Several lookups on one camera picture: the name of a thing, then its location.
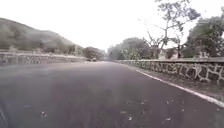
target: overcast sky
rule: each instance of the overcast sky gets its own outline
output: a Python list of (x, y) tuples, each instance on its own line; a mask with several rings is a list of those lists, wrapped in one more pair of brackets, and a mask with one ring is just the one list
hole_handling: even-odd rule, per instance
[[(192, 6), (203, 16), (217, 16), (224, 0), (192, 0)], [(147, 37), (138, 18), (146, 19), (155, 36), (158, 29), (150, 24), (159, 24), (154, 0), (1, 0), (0, 17), (104, 50), (128, 37)]]

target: grassy hillside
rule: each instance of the grassy hillside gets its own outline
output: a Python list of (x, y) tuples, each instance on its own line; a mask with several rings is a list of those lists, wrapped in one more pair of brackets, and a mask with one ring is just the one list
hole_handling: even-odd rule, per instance
[(0, 18), (0, 49), (10, 48), (55, 53), (82, 51), (81, 46), (57, 33), (37, 30), (15, 21)]

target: stone wall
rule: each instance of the stone wall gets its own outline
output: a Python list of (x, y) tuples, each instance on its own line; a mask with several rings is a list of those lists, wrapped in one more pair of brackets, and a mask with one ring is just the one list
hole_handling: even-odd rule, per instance
[(176, 59), (176, 60), (124, 60), (122, 64), (146, 70), (178, 75), (191, 80), (221, 85), (224, 87), (224, 59)]
[(15, 64), (72, 63), (85, 60), (84, 57), (65, 55), (0, 52), (0, 66)]

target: road edge line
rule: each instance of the road edge line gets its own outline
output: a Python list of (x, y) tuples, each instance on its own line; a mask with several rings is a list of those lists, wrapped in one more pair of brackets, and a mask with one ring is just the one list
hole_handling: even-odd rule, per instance
[(174, 84), (174, 83), (171, 83), (171, 82), (168, 82), (168, 81), (159, 79), (159, 78), (157, 78), (157, 77), (151, 76), (151, 75), (146, 74), (146, 73), (144, 73), (144, 72), (141, 72), (141, 71), (139, 71), (139, 70), (136, 70), (136, 69), (135, 69), (135, 71), (138, 72), (138, 73), (141, 73), (142, 75), (145, 75), (145, 76), (147, 76), (147, 77), (150, 77), (150, 78), (152, 78), (152, 79), (155, 79), (155, 80), (158, 80), (158, 81), (160, 81), (160, 82), (166, 83), (166, 84), (168, 84), (168, 85), (170, 85), (170, 86), (179, 88), (179, 89), (181, 89), (181, 90), (183, 90), (183, 91), (186, 91), (186, 92), (188, 92), (188, 93), (190, 93), (190, 94), (192, 94), (192, 95), (195, 95), (195, 96), (197, 96), (197, 97), (199, 97), (199, 98), (202, 98), (202, 99), (204, 99), (204, 100), (206, 100), (206, 101), (208, 101), (208, 102), (210, 102), (210, 103), (216, 104), (216, 105), (218, 105), (219, 107), (224, 108), (224, 103), (221, 102), (221, 101), (218, 101), (218, 100), (215, 99), (215, 98), (212, 98), (212, 97), (210, 97), (210, 96), (201, 94), (201, 93), (199, 93), (199, 92), (195, 92), (195, 91), (193, 91), (193, 90), (190, 90), (190, 89), (181, 87), (181, 86), (179, 86), (179, 85), (177, 85), (177, 84)]

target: road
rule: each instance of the road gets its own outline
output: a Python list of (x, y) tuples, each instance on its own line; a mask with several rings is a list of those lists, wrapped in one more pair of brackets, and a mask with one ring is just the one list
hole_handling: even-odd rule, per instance
[(9, 128), (223, 128), (224, 110), (120, 64), (0, 68)]

